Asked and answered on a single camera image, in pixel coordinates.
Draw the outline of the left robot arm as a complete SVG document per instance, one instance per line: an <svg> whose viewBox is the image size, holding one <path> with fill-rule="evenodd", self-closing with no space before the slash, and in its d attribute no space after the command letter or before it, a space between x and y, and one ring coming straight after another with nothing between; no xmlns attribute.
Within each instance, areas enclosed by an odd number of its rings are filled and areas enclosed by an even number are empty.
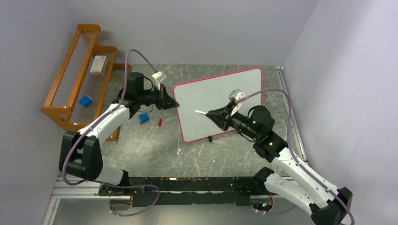
<svg viewBox="0 0 398 225"><path fill-rule="evenodd" d="M118 195L129 191L128 172L104 164L101 148L106 139L130 120L141 106L152 105L158 110L179 107L162 84L166 77L163 71L154 73L150 78L154 84L150 89L144 89L146 76L139 72L126 74L123 88L103 114L77 132L68 131L64 134L59 170L67 185L75 186L88 180L104 183Z"/></svg>

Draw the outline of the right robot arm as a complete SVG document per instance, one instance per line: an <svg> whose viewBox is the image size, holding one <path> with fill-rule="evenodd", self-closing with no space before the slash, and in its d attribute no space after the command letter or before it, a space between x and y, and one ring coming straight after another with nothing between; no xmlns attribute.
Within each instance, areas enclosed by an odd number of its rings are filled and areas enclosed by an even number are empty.
<svg viewBox="0 0 398 225"><path fill-rule="evenodd" d="M249 137L261 158L295 181L292 183L265 167L253 178L254 190L258 194L268 191L287 199L308 213L316 225L340 224L350 209L352 192L326 181L291 152L287 142L273 131L275 120L266 107L254 106L247 116L233 109L234 105L229 103L224 108L208 111L205 116L223 131L233 128Z"/></svg>

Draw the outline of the red framed whiteboard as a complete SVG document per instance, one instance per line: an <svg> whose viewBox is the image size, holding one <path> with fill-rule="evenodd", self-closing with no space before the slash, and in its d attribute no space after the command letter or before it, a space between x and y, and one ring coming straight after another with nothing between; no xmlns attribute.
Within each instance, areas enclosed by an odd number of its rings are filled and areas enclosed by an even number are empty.
<svg viewBox="0 0 398 225"><path fill-rule="evenodd" d="M260 91L262 78L262 69L255 67L176 84L173 94L180 104L177 116L183 141L191 143L222 134L223 131L209 118L194 110L208 112L226 106L230 101L229 94L235 89L245 95Z"/></svg>

